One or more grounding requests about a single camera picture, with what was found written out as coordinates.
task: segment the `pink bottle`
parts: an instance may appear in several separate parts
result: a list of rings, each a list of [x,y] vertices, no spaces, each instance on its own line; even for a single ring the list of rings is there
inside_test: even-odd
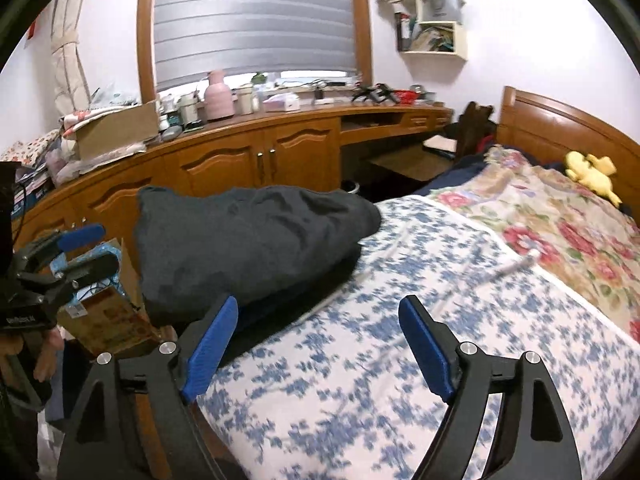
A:
[[[204,108],[209,121],[234,114],[233,96],[231,89],[225,84],[225,73],[222,70],[209,72],[209,86],[204,91]]]

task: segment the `floral quilt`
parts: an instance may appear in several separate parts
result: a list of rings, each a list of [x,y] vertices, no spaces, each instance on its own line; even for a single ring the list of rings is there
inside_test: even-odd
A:
[[[613,205],[555,170],[495,146],[484,171],[430,198],[482,222],[640,342],[640,231]]]
[[[380,204],[351,279],[305,318],[221,368],[198,405],[253,480],[409,480],[446,405],[398,321],[415,294],[460,341],[538,352],[594,480],[638,416],[640,345],[539,266],[449,298],[464,277],[516,258],[489,228],[424,197]],[[482,475],[500,405],[491,396],[466,471]]]

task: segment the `wooden desk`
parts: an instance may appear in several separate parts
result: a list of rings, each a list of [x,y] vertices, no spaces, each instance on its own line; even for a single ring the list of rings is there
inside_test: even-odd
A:
[[[342,180],[341,146],[437,130],[450,122],[452,112],[337,104],[209,123],[204,130],[150,147],[50,193],[27,212],[16,247],[48,230],[100,222],[107,239],[124,240],[138,268],[133,228],[138,221],[136,193],[143,186],[165,186],[190,196],[274,184],[331,191]]]
[[[420,182],[436,178],[453,166],[452,160],[428,152],[421,142],[375,156],[369,162]]]

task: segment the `wooden window frame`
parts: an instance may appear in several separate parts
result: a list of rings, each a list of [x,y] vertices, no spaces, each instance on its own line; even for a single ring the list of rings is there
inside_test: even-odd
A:
[[[138,47],[138,79],[143,103],[156,98],[156,78],[154,70],[154,38],[151,16],[154,0],[138,0],[136,23]],[[353,0],[353,35],[355,40],[356,66],[362,80],[371,84],[373,79],[371,60],[371,24],[369,0]]]

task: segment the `cabinet handle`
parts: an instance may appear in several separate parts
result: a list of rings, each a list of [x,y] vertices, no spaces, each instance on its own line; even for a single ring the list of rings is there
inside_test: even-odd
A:
[[[263,152],[258,153],[258,174],[260,175],[260,183],[264,182],[264,161],[262,160],[264,156]]]
[[[271,148],[269,150],[269,156],[271,157],[271,177],[274,178],[276,175],[276,171],[278,171],[277,160],[276,160],[276,149]]]

